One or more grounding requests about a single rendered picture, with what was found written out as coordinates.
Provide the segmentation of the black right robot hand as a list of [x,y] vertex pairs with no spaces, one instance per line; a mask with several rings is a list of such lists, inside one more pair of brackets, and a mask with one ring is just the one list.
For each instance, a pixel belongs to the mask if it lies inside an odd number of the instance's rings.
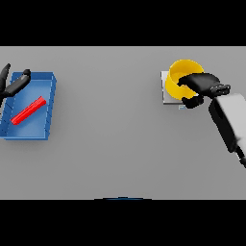
[[204,97],[214,99],[221,95],[228,95],[230,85],[223,85],[220,80],[210,73],[192,73],[181,77],[178,86],[188,86],[196,92],[192,98],[182,97],[182,102],[188,109],[194,109],[204,103]]

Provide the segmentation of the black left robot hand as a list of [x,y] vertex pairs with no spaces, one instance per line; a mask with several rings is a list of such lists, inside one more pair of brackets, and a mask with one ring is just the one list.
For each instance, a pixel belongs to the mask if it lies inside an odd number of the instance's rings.
[[25,69],[21,76],[6,86],[11,65],[7,63],[0,72],[0,106],[5,98],[14,97],[21,89],[31,82],[31,70]]

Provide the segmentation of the yellow bowl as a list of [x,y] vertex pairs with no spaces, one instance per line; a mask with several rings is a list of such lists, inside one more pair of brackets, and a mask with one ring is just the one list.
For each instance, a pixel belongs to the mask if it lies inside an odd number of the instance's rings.
[[167,77],[165,79],[165,89],[168,94],[177,100],[181,100],[183,97],[190,99],[196,95],[188,86],[179,86],[179,80],[192,73],[202,73],[204,68],[202,65],[193,60],[177,60],[168,70]]

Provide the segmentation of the red beaker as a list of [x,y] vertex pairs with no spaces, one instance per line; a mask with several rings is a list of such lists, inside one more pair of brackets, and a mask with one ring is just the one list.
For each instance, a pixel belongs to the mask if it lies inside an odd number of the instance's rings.
[[18,125],[34,112],[39,110],[42,106],[46,104],[46,100],[39,96],[34,102],[27,106],[24,110],[20,111],[16,116],[11,119],[13,125]]

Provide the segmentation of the pale square measuring scale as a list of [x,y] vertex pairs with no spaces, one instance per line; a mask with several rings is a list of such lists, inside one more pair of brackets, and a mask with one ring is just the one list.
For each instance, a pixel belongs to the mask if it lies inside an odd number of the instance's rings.
[[165,88],[165,80],[167,78],[167,71],[161,71],[160,79],[161,79],[161,89],[162,89],[162,102],[164,105],[177,105],[179,110],[184,110],[185,105],[181,100],[177,100],[173,98]]

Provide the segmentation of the blue tray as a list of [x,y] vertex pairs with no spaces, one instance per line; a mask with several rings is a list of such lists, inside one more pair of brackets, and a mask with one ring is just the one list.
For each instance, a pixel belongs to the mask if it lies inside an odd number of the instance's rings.
[[31,82],[6,98],[0,117],[0,138],[47,140],[56,94],[53,72],[32,72]]

